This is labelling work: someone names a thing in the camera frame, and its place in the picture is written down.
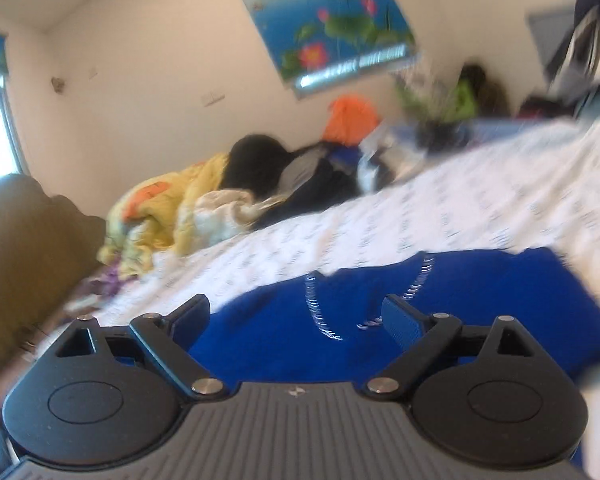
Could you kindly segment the orange garment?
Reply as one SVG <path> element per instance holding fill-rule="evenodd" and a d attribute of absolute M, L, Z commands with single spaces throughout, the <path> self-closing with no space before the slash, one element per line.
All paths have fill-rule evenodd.
<path fill-rule="evenodd" d="M 329 118 L 322 140 L 358 146 L 381 123 L 378 111 L 360 96 L 340 96 L 329 105 Z"/>

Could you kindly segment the grey and navy jacket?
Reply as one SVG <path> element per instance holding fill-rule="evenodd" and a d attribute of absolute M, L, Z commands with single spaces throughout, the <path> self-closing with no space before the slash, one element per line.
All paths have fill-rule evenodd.
<path fill-rule="evenodd" d="M 290 195 L 254 222 L 253 229 L 260 230 L 284 220 L 322 212 L 361 195 L 356 180 L 361 152 L 337 143 L 321 143 L 325 155 L 317 157 L 309 177 Z"/>

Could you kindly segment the brown wooden headboard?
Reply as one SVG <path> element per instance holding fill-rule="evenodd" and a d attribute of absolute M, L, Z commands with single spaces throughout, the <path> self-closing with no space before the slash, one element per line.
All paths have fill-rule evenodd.
<path fill-rule="evenodd" d="M 0 373 L 98 267 L 105 220 L 23 174 L 0 178 Z"/>

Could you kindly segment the lotus flower wall poster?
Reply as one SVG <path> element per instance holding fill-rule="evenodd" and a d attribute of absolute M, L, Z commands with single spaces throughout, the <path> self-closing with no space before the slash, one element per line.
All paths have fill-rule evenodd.
<path fill-rule="evenodd" d="M 396 0 L 242 0 L 296 96 L 418 55 Z"/>

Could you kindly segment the blue sweater with white print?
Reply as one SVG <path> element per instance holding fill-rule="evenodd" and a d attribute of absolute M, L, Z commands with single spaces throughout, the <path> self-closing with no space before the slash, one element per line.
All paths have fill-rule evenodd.
<path fill-rule="evenodd" d="M 600 307 L 548 248 L 420 252 L 390 266 L 318 272 L 259 287 L 211 315 L 188 354 L 229 387 L 240 382 L 356 382 L 402 349 L 381 317 L 385 296 L 468 325 L 509 314 L 577 377 L 600 362 Z"/>

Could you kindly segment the yellow floral quilt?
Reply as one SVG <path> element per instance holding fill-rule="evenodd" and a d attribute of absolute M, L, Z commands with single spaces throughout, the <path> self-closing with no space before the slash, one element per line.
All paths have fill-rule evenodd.
<path fill-rule="evenodd" d="M 180 256 L 196 250 L 200 236 L 195 206 L 220 188 L 228 155 L 219 153 L 180 171 L 140 182 L 118 199 L 106 218 L 106 234 L 97 259 L 117 266 L 125 280 L 154 267 L 157 252 L 173 248 Z"/>

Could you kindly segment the white patterned bed sheet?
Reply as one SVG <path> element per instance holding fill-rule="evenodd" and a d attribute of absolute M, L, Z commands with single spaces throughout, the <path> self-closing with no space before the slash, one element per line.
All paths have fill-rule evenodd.
<path fill-rule="evenodd" d="M 123 325 L 205 294 L 211 315 L 259 287 L 313 272 L 390 266 L 420 252 L 548 248 L 600 307 L 600 119 L 550 122 L 484 144 L 415 179 L 244 234 L 185 259 L 166 255 L 96 312 Z M 590 422 L 583 466 L 600 479 L 600 362 L 577 377 Z"/>

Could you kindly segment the silver plastic bag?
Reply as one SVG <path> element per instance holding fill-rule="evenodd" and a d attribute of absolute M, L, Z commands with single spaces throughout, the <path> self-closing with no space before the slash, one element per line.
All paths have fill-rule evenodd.
<path fill-rule="evenodd" d="M 426 166 L 426 151 L 418 145 L 411 125 L 382 122 L 358 144 L 358 189 L 373 194 L 417 176 Z"/>

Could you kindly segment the black garment on bed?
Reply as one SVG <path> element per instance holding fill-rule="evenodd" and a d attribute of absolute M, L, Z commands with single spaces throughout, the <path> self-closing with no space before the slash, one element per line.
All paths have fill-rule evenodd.
<path fill-rule="evenodd" d="M 248 134 L 230 149 L 219 189 L 246 190 L 258 200 L 267 198 L 296 156 L 272 136 Z"/>

